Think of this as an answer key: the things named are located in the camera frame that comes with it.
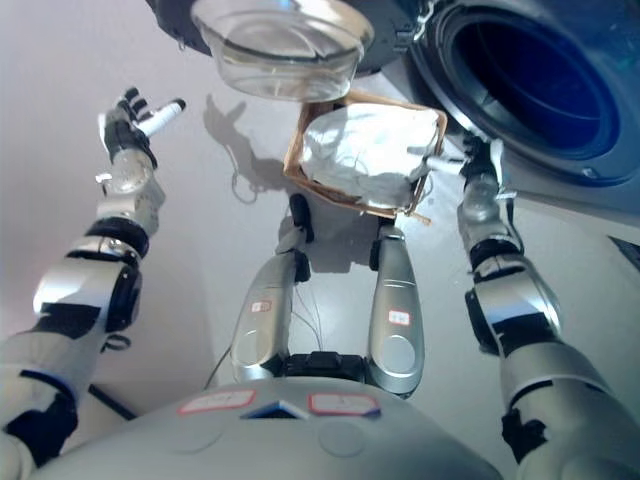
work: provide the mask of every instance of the white cloth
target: white cloth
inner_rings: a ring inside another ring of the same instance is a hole
[[[433,110],[357,103],[316,118],[304,133],[300,165],[323,185],[376,207],[404,208],[424,158],[438,140]]]

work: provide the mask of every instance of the silver robot leg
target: silver robot leg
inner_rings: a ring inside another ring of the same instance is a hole
[[[406,398],[422,378],[424,334],[418,288],[402,231],[382,226],[371,260],[378,281],[369,326],[368,382]]]
[[[279,376],[289,355],[293,286],[309,278],[301,248],[313,237],[304,197],[294,195],[290,204],[296,227],[256,275],[236,324],[231,363],[238,382]]]

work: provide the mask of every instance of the white sticker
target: white sticker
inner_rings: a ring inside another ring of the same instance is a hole
[[[319,415],[362,416],[379,412],[380,407],[369,395],[314,393],[309,395],[309,410]]]
[[[251,405],[255,397],[255,390],[234,390],[211,393],[186,403],[178,409],[178,413],[185,415],[188,413],[207,412],[209,410],[242,408]]]
[[[251,313],[262,313],[271,310],[271,302],[264,300],[262,302],[253,302],[251,304]]]
[[[389,310],[389,322],[406,327],[411,323],[411,315],[401,310]]]

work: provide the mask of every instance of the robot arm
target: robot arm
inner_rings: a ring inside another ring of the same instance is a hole
[[[175,100],[149,113],[145,107],[134,88],[100,116],[112,167],[96,177],[104,193],[97,221],[42,278],[36,325],[0,344],[1,478],[25,478],[59,454],[77,425],[76,406],[98,354],[128,342],[115,333],[137,315],[139,266],[165,199],[149,136],[185,104]]]
[[[522,479],[640,478],[640,429],[561,337],[555,296],[523,254],[490,147],[474,139],[458,226],[473,267],[466,302],[481,350],[500,358],[503,438]]]

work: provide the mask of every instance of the gray floor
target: gray floor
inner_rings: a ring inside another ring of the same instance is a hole
[[[227,347],[246,288],[286,228],[295,189],[280,159],[298,106],[225,87],[211,60],[180,52],[141,0],[11,0],[0,9],[2,335],[33,324],[40,275],[92,222],[100,195],[92,178],[107,165],[97,113],[130,84],[151,101],[180,95],[187,112],[152,142],[168,200],[144,264],[140,317],[127,332],[133,347],[104,355],[95,380],[138,412],[187,395]],[[398,95],[379,76],[360,87]],[[427,344],[424,378],[410,401],[512,478],[515,463],[499,433],[498,365],[478,352],[464,307],[471,280],[455,230],[459,192],[455,179],[436,177],[420,207],[433,226],[399,222]],[[315,200],[312,210],[319,239],[309,249],[312,281],[300,294],[310,309],[316,299],[325,348],[362,354],[375,220]],[[524,210],[517,224],[562,302],[566,338],[640,418],[640,274],[604,236]],[[292,351],[312,348],[311,331],[294,321]],[[231,380],[228,365],[218,380]],[[99,407],[85,408],[87,422],[99,417],[92,408]],[[109,423],[100,418],[91,434]]]

